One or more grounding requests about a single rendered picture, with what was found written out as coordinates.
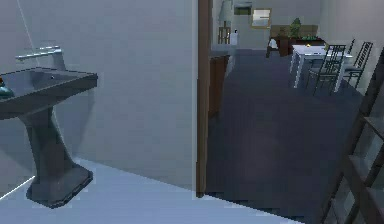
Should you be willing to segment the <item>teal soap dispenser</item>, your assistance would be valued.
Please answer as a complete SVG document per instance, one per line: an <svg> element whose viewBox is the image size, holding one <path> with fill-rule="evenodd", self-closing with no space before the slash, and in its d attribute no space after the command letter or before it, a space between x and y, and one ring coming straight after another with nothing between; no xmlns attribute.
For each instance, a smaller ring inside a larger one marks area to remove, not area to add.
<svg viewBox="0 0 384 224"><path fill-rule="evenodd" d="M3 79L0 77L0 99L6 99L11 97L14 97L13 90L7 87Z"/></svg>

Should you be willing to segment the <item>brown wooden cabinet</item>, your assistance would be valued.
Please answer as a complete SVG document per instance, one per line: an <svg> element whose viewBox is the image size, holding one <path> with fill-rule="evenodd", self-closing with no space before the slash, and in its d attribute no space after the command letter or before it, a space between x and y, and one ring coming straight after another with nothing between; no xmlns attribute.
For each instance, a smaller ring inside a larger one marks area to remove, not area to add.
<svg viewBox="0 0 384 224"><path fill-rule="evenodd" d="M220 111L228 60L229 55L213 57L210 60L209 117L214 117Z"/></svg>

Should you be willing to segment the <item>small wooden chair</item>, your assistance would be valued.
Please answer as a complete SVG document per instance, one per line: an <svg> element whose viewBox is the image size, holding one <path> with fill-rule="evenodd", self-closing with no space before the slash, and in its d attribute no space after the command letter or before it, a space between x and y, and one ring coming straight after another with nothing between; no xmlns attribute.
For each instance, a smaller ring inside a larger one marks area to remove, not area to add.
<svg viewBox="0 0 384 224"><path fill-rule="evenodd" d="M223 21L218 29L218 43L229 44L230 43L231 27L229 21Z"/></svg>

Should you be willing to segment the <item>dark brown sideboard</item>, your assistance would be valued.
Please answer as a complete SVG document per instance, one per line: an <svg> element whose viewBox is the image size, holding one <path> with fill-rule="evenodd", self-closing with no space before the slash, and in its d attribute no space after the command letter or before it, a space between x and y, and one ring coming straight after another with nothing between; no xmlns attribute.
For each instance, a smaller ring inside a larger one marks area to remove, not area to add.
<svg viewBox="0 0 384 224"><path fill-rule="evenodd" d="M317 36L317 30L317 25L302 25L299 28L298 36L290 37L289 25L272 25L266 57L269 57L272 51L277 51L281 57L291 55L294 45L323 45L325 41Z"/></svg>

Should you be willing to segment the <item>white dining table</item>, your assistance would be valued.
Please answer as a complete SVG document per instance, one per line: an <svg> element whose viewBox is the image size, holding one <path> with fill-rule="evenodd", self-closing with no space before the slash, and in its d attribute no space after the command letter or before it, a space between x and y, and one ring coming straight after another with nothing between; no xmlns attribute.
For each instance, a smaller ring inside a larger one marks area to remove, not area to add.
<svg viewBox="0 0 384 224"><path fill-rule="evenodd" d="M334 92L337 92L340 88L342 77L345 70L345 60L352 58L351 54L348 54L345 51L344 45L329 45L325 46L309 46L306 45L294 45L293 46L293 55L291 59L289 72L293 71L293 65L295 62L298 62L296 69L295 81L293 84L294 88L298 87L299 81L301 79L302 68L306 60L320 60L330 61L336 59L339 64L339 68L336 71L336 81L334 83Z"/></svg>

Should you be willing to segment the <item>green house plant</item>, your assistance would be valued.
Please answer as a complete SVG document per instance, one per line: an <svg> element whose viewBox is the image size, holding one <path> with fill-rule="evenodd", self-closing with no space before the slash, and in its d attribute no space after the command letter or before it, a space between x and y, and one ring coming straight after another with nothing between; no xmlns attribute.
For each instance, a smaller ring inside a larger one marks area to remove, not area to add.
<svg viewBox="0 0 384 224"><path fill-rule="evenodd" d="M289 37L290 38L298 38L300 28L301 28L301 21L299 18L295 18L293 20L293 22L291 23L290 28L289 28Z"/></svg>

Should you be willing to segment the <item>black slatted dining chair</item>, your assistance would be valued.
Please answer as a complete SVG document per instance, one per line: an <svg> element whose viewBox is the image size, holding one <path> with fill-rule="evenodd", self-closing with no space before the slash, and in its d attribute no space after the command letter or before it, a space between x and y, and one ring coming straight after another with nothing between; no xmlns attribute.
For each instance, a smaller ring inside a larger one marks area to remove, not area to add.
<svg viewBox="0 0 384 224"><path fill-rule="evenodd" d="M344 78L347 79L347 83L350 83L353 78L356 79L354 88L357 88L357 86L359 85L360 79L368 62L372 47L372 42L364 42L361 46L361 49L359 50L355 62L352 65L347 65L344 68Z"/></svg>
<svg viewBox="0 0 384 224"><path fill-rule="evenodd" d="M344 63L346 46L342 44L332 44L324 48L323 54L315 58L313 64L308 69L305 87L308 87L310 80L314 81L312 95L324 83L329 85L329 95L334 92L337 80Z"/></svg>

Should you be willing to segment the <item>silver sink faucet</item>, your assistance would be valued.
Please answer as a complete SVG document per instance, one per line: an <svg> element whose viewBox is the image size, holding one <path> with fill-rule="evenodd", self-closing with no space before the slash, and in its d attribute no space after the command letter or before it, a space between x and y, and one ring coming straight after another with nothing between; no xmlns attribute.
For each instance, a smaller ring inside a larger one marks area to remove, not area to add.
<svg viewBox="0 0 384 224"><path fill-rule="evenodd" d="M38 48L36 53L30 53L25 55L16 56L18 61L24 61L26 59L39 58L51 56L53 58L53 68L57 70L65 70L65 62L63 57L63 51L60 46L46 46Z"/></svg>

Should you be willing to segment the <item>gold framed wall picture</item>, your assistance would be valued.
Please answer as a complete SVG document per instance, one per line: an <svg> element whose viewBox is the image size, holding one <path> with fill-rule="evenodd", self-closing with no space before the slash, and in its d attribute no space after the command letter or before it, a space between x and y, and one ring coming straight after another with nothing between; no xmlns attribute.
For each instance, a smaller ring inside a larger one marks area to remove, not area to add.
<svg viewBox="0 0 384 224"><path fill-rule="evenodd" d="M271 9L256 8L253 10L251 26L253 28L267 29L271 24Z"/></svg>

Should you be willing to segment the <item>grey pedestal sink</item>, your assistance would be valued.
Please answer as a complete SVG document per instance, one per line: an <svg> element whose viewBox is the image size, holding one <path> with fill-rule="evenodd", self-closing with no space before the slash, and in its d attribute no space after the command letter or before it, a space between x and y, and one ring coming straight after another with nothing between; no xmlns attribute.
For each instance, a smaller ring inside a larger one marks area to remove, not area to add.
<svg viewBox="0 0 384 224"><path fill-rule="evenodd" d="M93 180L93 172L75 163L53 121L54 106L97 86L89 72L35 67L0 74L14 97L0 99L0 120L24 123L36 167L26 197L54 209L67 204Z"/></svg>

